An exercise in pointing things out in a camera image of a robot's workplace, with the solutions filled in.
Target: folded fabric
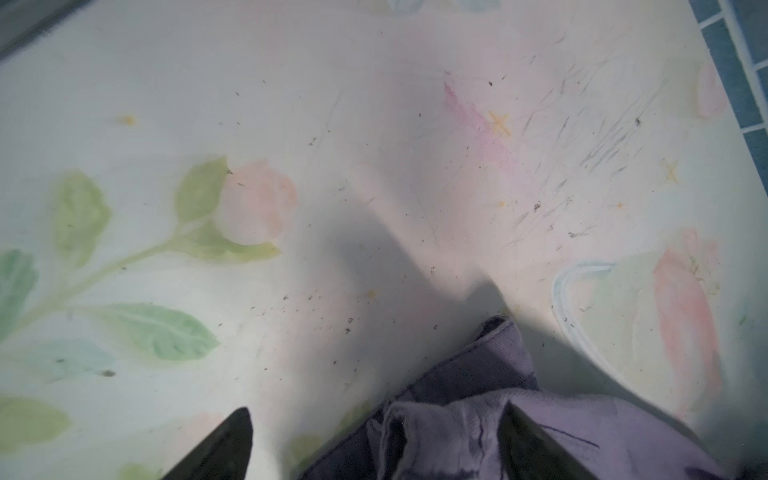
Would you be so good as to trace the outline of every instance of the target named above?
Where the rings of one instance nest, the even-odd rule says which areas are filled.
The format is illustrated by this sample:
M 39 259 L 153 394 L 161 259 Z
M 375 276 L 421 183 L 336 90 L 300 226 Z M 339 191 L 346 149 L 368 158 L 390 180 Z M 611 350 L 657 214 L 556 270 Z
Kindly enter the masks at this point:
M 497 431 L 509 402 L 600 479 L 725 478 L 696 444 L 628 402 L 542 392 L 520 332 L 501 316 L 384 402 L 300 478 L 503 480 Z

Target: flower stem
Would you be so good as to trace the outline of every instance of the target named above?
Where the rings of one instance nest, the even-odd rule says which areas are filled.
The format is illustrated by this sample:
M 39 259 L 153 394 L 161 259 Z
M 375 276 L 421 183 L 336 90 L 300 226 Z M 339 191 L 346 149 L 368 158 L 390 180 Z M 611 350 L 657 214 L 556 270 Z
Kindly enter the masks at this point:
M 101 282 L 106 276 L 119 271 L 119 269 L 123 268 L 124 266 L 136 263 L 140 260 L 147 259 L 153 255 L 169 250 L 173 246 L 175 240 L 176 237 L 173 236 L 169 240 L 163 243 L 159 243 L 153 247 L 149 247 L 146 250 L 142 250 L 141 252 L 134 253 L 128 257 L 115 260 L 112 263 L 107 263 L 99 270 L 96 270 L 92 274 L 86 276 L 83 280 L 73 285 L 60 288 L 56 293 L 44 298 L 40 303 L 25 313 L 24 316 L 22 316 L 19 320 L 15 331 L 19 331 L 35 320 L 48 315 L 54 310 L 62 308 L 72 297 L 83 293 L 85 290 L 88 290 L 96 283 Z

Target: yellow star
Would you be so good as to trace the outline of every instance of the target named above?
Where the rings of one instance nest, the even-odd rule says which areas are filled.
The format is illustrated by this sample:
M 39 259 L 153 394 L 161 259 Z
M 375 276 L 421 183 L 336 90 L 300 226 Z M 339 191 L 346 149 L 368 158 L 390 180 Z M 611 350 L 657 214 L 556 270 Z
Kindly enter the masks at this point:
M 488 112 L 489 115 L 491 115 L 491 119 L 493 120 L 493 125 L 491 125 L 491 128 L 493 128 L 493 133 L 502 132 L 505 137 L 511 137 L 512 132 L 509 131 L 506 125 L 504 123 L 509 118 L 509 115 L 499 116 L 492 111 Z
M 677 174 L 675 173 L 675 170 L 677 169 L 677 164 L 672 165 L 669 162 L 667 162 L 666 159 L 664 159 L 663 162 L 664 162 L 664 168 L 667 169 L 667 180 L 672 180 L 675 183 L 675 185 L 678 185 Z

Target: yellow dot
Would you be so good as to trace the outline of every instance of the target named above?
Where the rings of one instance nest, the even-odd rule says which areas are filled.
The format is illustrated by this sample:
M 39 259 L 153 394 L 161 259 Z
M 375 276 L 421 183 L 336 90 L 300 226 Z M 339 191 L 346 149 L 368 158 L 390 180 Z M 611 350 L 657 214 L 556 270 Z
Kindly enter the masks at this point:
M 135 125 L 136 117 L 133 115 L 123 115 L 122 117 L 118 117 L 118 123 L 123 125 Z

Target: tiled floor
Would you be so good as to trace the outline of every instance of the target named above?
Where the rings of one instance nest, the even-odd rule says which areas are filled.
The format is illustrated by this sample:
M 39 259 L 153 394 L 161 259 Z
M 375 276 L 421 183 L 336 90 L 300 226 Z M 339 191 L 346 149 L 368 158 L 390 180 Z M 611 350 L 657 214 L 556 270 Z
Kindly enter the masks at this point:
M 768 190 L 768 0 L 689 0 Z

